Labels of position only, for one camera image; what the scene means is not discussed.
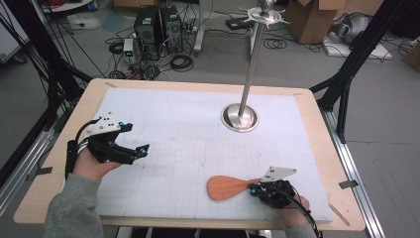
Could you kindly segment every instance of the desk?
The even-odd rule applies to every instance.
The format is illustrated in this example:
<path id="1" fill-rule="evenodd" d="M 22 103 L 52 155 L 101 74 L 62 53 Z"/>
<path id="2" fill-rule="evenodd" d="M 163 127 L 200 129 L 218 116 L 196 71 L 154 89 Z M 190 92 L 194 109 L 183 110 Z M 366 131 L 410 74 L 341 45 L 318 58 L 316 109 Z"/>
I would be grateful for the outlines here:
<path id="1" fill-rule="evenodd" d="M 187 91 L 213 91 L 241 93 L 242 85 L 222 85 L 160 81 L 130 81 L 95 79 L 89 83 L 73 114 L 57 139 L 44 167 L 53 167 L 52 173 L 38 176 L 17 212 L 18 223 L 42 224 L 45 221 L 51 199 L 60 191 L 65 165 L 65 151 L 68 140 L 74 138 L 80 125 L 91 120 L 103 95 L 110 87 L 166 89 Z M 352 191 L 341 189 L 339 182 L 347 180 L 324 120 L 313 94 L 308 89 L 253 86 L 251 93 L 294 96 L 302 117 L 308 140 L 327 190 L 333 221 L 318 224 L 320 230 L 363 230 L 365 222 L 354 199 Z M 102 217 L 105 225 L 153 226 L 153 227 L 201 227 L 238 229 L 282 229 L 280 222 L 217 220 L 217 219 L 168 219 L 138 217 Z"/>

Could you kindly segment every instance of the computer tower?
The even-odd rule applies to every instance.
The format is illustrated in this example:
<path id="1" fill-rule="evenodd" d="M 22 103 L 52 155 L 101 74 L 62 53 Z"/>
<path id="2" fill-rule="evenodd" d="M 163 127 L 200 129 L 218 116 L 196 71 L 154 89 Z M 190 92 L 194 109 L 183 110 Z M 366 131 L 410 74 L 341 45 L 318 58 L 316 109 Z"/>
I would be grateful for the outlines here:
<path id="1" fill-rule="evenodd" d="M 143 60 L 158 60 L 158 49 L 162 43 L 162 32 L 158 6 L 143 5 L 139 9 L 134 30 Z"/>
<path id="2" fill-rule="evenodd" d="M 163 26 L 163 38 L 167 51 L 182 53 L 182 25 L 181 18 L 175 6 L 163 6 L 160 8 Z"/>

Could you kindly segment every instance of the cardboard box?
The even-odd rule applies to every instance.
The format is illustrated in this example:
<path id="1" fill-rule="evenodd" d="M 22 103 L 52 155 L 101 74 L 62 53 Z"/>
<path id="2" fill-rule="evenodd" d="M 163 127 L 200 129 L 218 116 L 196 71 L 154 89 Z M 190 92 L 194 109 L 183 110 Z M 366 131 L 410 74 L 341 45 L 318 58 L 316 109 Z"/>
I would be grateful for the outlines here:
<path id="1" fill-rule="evenodd" d="M 346 0 L 290 0 L 285 20 L 291 36 L 300 44 L 321 44 Z"/>
<path id="2" fill-rule="evenodd" d="M 142 5 L 158 5 L 160 0 L 114 0 L 115 7 L 140 7 Z"/>
<path id="3" fill-rule="evenodd" d="M 343 15 L 343 13 L 354 13 L 360 12 L 366 15 L 374 16 L 377 9 L 382 5 L 383 0 L 347 0 L 346 8 L 339 10 L 338 17 Z"/>
<path id="4" fill-rule="evenodd" d="M 417 43 L 417 45 L 411 49 L 405 57 L 404 62 L 417 71 L 420 71 L 420 43 Z"/>

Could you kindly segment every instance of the person's arm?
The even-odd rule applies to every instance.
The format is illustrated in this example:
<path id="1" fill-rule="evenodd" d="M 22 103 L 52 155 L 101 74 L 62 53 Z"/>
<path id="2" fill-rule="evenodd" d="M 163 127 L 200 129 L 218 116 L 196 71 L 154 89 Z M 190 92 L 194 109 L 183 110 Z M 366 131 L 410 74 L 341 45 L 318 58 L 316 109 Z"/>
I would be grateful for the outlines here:
<path id="1" fill-rule="evenodd" d="M 83 149 L 62 192 L 50 202 L 45 238 L 103 237 L 102 223 L 95 212 L 102 178 L 118 168 L 117 163 L 99 163 Z"/>
<path id="2" fill-rule="evenodd" d="M 300 196 L 297 199 L 301 201 L 306 209 L 309 209 L 309 201 L 305 197 Z M 309 224 L 307 217 L 293 203 L 275 211 L 281 216 L 281 221 L 286 226 L 284 232 L 287 238 L 316 238 L 315 232 L 311 224 Z"/>

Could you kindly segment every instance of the black metal frame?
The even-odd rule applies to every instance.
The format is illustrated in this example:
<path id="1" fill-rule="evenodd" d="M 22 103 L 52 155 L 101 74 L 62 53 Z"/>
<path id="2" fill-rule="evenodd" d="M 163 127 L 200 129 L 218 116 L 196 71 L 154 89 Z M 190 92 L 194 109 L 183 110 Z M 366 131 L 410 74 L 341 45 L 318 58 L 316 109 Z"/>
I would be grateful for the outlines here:
<path id="1" fill-rule="evenodd" d="M 34 5 L 30 0 L 4 0 L 4 3 L 25 31 L 31 43 L 35 46 L 38 54 L 46 64 L 43 65 L 43 67 L 46 67 L 47 71 L 43 71 L 36 61 L 30 58 L 34 67 L 38 71 L 38 74 L 48 83 L 47 95 L 49 105 L 47 110 L 21 142 L 11 158 L 9 158 L 6 164 L 1 168 L 0 188 L 7 181 L 13 170 L 22 161 L 23 157 L 43 129 L 47 131 L 56 121 L 56 112 L 62 101 L 77 100 L 81 96 L 83 89 L 78 85 L 74 77 L 76 76 L 85 82 L 89 82 L 93 79 L 91 76 L 78 70 L 62 58 L 58 48 L 53 42 L 53 39 L 50 37 L 50 34 L 43 22 L 40 20 Z M 5 29 L 9 31 L 13 38 L 15 38 L 21 48 L 29 53 L 28 46 L 25 45 L 21 41 L 20 37 L 15 34 L 15 30 L 13 28 L 9 28 L 6 22 L 2 19 L 0 19 L 0 24 L 3 24 Z M 58 89 L 63 92 L 61 95 L 58 95 Z"/>
<path id="2" fill-rule="evenodd" d="M 327 88 L 324 95 L 317 100 L 318 106 L 325 111 L 333 111 L 334 104 L 340 98 L 337 134 L 344 144 L 346 143 L 345 126 L 352 80 L 409 2 L 410 0 L 384 0 L 339 71 L 331 78 L 309 88 L 313 93 Z"/>

